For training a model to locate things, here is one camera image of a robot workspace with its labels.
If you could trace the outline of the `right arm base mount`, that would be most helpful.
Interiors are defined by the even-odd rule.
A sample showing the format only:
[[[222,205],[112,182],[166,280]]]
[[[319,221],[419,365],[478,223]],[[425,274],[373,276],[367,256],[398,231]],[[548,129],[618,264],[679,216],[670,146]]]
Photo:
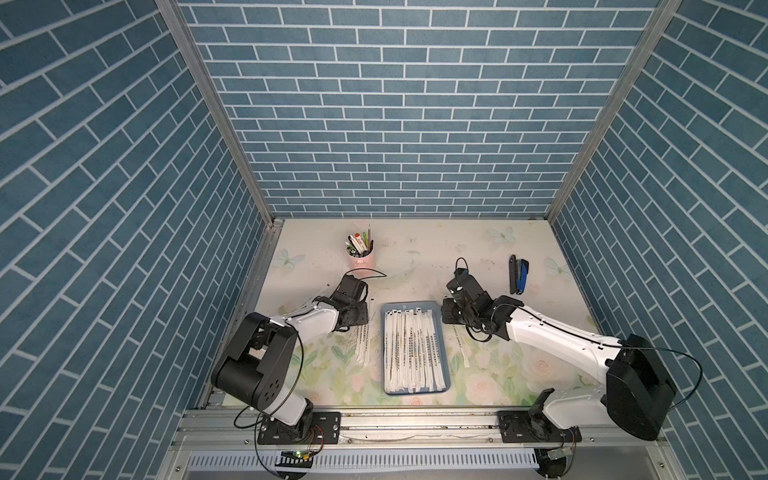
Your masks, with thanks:
[[[582,435],[578,427],[559,429],[543,415],[531,416],[527,410],[497,412],[500,434],[504,443],[578,444]]]

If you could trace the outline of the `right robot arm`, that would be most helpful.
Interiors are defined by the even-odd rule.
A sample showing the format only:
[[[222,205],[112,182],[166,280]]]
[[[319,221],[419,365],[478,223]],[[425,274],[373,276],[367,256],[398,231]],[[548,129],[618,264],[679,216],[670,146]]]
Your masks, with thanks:
[[[678,389],[658,348],[638,335],[602,336],[547,317],[509,296],[492,298],[458,267],[441,307],[446,324],[546,351],[596,380],[584,391],[542,390],[527,412],[533,437],[581,426],[614,425],[645,441],[658,438]]]

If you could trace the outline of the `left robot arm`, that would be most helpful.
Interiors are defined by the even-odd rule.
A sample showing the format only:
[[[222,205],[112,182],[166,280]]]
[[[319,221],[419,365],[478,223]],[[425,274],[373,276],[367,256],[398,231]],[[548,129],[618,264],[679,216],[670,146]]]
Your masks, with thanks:
[[[346,274],[330,295],[294,313],[248,314],[213,368],[213,386],[287,427],[306,428],[311,401],[286,384],[294,349],[367,324],[367,294],[365,281]]]

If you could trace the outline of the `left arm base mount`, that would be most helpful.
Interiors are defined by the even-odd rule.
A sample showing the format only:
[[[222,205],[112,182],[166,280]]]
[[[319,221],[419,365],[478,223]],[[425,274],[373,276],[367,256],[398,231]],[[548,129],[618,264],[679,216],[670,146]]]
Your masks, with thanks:
[[[342,415],[339,411],[305,413],[294,426],[265,418],[259,427],[259,445],[335,445],[339,440]]]

